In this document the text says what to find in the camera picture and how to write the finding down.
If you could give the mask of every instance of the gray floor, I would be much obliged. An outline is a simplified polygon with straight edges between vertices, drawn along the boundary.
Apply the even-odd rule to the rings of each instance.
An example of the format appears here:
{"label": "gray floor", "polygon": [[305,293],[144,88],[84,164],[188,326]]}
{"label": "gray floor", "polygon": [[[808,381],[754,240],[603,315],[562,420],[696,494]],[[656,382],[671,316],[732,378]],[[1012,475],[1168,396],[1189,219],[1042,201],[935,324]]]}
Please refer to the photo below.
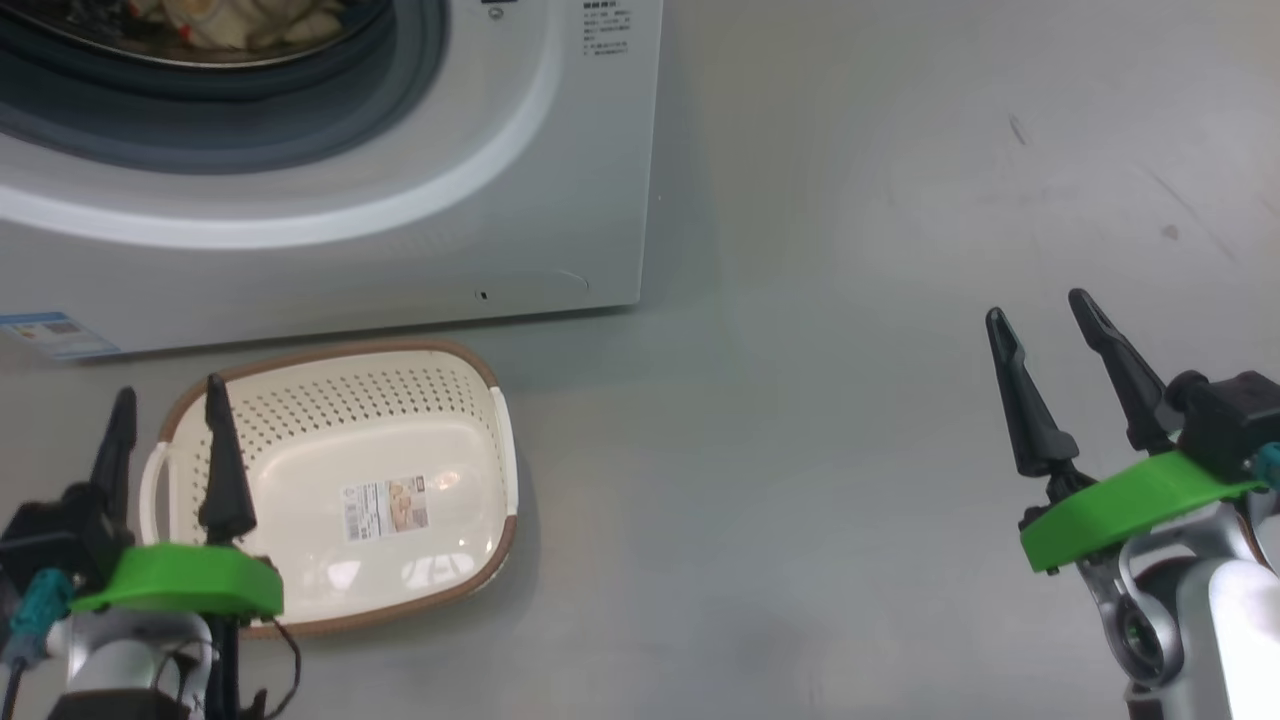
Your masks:
{"label": "gray floor", "polygon": [[[1070,287],[1166,378],[1280,375],[1277,36],[1270,0],[668,0],[644,302],[444,333],[512,405],[508,569],[306,642],[285,717],[1124,717],[1079,579],[1020,555],[1041,486],[980,319],[1007,309],[1098,474],[1135,456]],[[154,438],[193,379],[297,345],[0,342],[0,515],[83,477],[119,386]]]}

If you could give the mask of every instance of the plastic basket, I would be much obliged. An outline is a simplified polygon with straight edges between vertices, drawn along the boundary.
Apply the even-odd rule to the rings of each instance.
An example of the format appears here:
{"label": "plastic basket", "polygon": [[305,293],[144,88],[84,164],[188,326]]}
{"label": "plastic basket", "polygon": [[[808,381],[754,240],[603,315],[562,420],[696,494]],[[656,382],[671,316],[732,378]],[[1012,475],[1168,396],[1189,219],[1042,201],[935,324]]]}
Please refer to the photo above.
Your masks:
{"label": "plastic basket", "polygon": [[[360,343],[219,373],[257,529],[244,552],[284,579],[280,621],[316,634],[475,592],[511,548],[518,493],[507,402],[489,368],[442,341]],[[200,544],[210,433],[201,382],[169,413],[138,492],[146,543]],[[255,626],[250,635],[274,633]]]}

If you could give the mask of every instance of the green plastic bracket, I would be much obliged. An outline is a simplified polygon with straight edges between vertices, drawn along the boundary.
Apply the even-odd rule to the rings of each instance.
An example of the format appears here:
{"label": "green plastic bracket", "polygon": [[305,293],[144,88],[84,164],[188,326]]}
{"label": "green plastic bracket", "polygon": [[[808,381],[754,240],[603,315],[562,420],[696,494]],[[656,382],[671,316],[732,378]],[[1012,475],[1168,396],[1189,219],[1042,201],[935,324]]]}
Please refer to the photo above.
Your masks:
{"label": "green plastic bracket", "polygon": [[125,550],[106,589],[70,605],[72,612],[105,607],[268,619],[284,612],[284,583],[232,547],[148,544]]}
{"label": "green plastic bracket", "polygon": [[1023,550],[1043,573],[1254,489],[1266,486],[1222,483],[1181,452],[1165,452],[1055,505],[1023,530]]}

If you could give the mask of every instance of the cable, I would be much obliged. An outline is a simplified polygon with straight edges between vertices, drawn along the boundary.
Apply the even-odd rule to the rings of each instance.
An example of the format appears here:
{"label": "cable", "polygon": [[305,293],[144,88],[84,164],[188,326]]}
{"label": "cable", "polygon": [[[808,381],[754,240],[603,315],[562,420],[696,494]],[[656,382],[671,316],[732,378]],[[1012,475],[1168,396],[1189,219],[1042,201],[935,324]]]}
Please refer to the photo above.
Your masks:
{"label": "cable", "polygon": [[22,657],[9,666],[9,687],[4,691],[4,710],[0,711],[0,720],[13,720],[13,706],[18,703],[18,685],[22,683],[22,673],[27,669],[27,661]]}
{"label": "cable", "polygon": [[275,625],[280,637],[284,638],[284,642],[289,643],[289,650],[293,651],[293,687],[289,688],[289,692],[284,693],[284,698],[280,700],[280,705],[276,705],[275,710],[268,712],[262,720],[275,720],[279,717],[280,714],[284,712],[284,708],[289,706],[289,702],[293,701],[293,696],[298,692],[298,684],[302,683],[302,650],[298,648],[297,641],[293,639],[293,635],[284,629],[284,625],[282,625],[279,620],[271,620],[271,624]]}

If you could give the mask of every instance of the basket handle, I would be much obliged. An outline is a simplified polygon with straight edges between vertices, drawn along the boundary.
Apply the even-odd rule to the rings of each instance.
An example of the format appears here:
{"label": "basket handle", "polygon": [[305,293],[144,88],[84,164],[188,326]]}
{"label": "basket handle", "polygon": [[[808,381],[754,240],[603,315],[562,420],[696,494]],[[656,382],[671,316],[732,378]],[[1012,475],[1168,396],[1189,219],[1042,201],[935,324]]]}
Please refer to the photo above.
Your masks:
{"label": "basket handle", "polygon": [[142,469],[142,483],[138,486],[138,529],[142,530],[142,544],[155,544],[161,539],[160,524],[156,521],[156,491],[160,484],[160,470],[170,460],[169,443],[160,442]]}

